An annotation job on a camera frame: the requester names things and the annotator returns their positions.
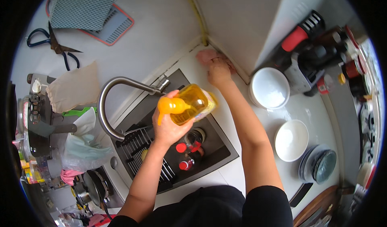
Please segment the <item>woman's left hand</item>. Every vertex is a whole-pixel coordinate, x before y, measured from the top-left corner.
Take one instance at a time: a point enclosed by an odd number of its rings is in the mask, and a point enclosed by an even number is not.
[[[173,98],[178,94],[179,90],[174,90],[164,97]],[[154,128],[154,145],[162,147],[165,152],[171,145],[176,143],[181,137],[183,137],[191,128],[195,122],[195,118],[191,119],[187,123],[178,126],[171,120],[169,114],[165,114],[162,118],[161,125],[158,125],[157,119],[159,118],[159,110],[156,108],[152,116],[153,128]]]

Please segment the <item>spoon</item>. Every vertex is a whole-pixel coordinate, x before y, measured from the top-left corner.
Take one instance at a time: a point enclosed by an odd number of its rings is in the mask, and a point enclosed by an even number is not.
[[[119,177],[121,178],[123,183],[126,185],[126,187],[129,188],[129,186],[126,184],[126,182],[123,180],[123,178],[121,177],[121,175],[119,174],[119,172],[116,169],[116,167],[117,167],[117,157],[112,157],[110,159],[110,166],[117,172],[117,174],[119,175]]]

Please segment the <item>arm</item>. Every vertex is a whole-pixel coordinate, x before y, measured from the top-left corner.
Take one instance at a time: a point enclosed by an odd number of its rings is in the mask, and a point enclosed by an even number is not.
[[[166,95],[172,98],[179,91],[175,90]],[[193,120],[178,126],[172,122],[170,115],[165,115],[161,125],[157,124],[158,109],[155,110],[152,121],[155,140],[149,147],[149,151],[134,177],[125,203],[117,215],[126,215],[141,222],[153,211],[156,200],[157,186],[162,167],[162,159],[169,147],[183,137],[192,127]]]
[[[225,98],[234,119],[242,146],[242,165],[246,194],[259,186],[275,186],[283,190],[274,154],[261,122],[231,79],[228,65],[220,59],[209,62],[209,82]]]

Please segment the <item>hand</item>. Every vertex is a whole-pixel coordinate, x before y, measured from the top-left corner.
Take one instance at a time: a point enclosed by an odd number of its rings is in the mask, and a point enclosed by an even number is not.
[[[178,92],[179,90],[174,90],[164,97],[173,98],[176,94],[178,94]],[[164,149],[167,151],[171,145],[176,143],[192,128],[192,125],[195,122],[195,118],[181,126],[178,126],[171,120],[171,116],[169,114],[165,114],[162,118],[161,125],[158,125],[157,120],[159,118],[159,114],[160,112],[156,108],[152,116],[154,143],[158,147],[164,147]]]
[[[207,79],[217,89],[233,81],[229,66],[222,58],[214,58],[207,65],[209,67]]]

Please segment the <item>white countertop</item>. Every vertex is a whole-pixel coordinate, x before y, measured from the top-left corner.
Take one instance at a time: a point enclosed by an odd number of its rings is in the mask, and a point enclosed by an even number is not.
[[[219,102],[219,107],[212,113],[212,115],[214,116],[221,129],[225,132],[235,150],[239,155],[241,155],[241,145],[228,105],[220,92],[208,83],[207,70],[201,66],[195,58],[195,55],[199,50],[209,48],[212,47],[204,47],[202,45],[195,47],[192,51],[183,55],[176,64],[167,70],[165,74],[169,76],[177,69],[180,69],[190,83],[198,84],[201,88],[215,94]],[[239,75],[236,74],[232,77],[263,124],[272,146],[274,146],[274,134],[277,129],[290,119],[298,119],[304,122],[308,128],[308,146],[324,143],[330,146],[332,150],[337,152],[336,141],[331,122],[319,94],[312,98],[306,97],[302,94],[291,96],[284,108],[269,112],[265,109],[258,108],[250,101],[248,96],[248,86],[244,83]],[[139,103],[139,101],[139,99],[135,100],[129,108],[133,108]],[[110,138],[107,136],[105,136],[102,141],[104,145],[109,144],[113,146]],[[300,159],[295,162],[284,162],[278,158],[274,148],[273,151],[285,193],[290,200],[302,185],[302,183],[298,180],[297,174]],[[123,197],[123,199],[125,199],[128,194],[128,188],[123,184],[117,173],[111,169],[109,163],[105,164],[104,168],[119,194]],[[123,176],[125,182],[130,185],[132,180],[130,179],[128,173],[120,161],[117,169],[121,176]],[[176,203],[184,196],[191,193],[192,191],[195,191],[199,187],[224,184],[235,186],[245,195],[244,174],[241,157],[238,157],[234,161],[226,164],[218,170],[213,171],[195,181],[157,195],[155,208],[171,203]],[[310,203],[322,191],[332,185],[338,184],[339,162],[336,162],[335,170],[333,171],[333,174],[330,176],[330,178],[322,185],[314,184],[303,200],[298,204],[298,206],[292,209],[293,218],[295,218],[303,210],[303,208],[307,206],[308,203]]]

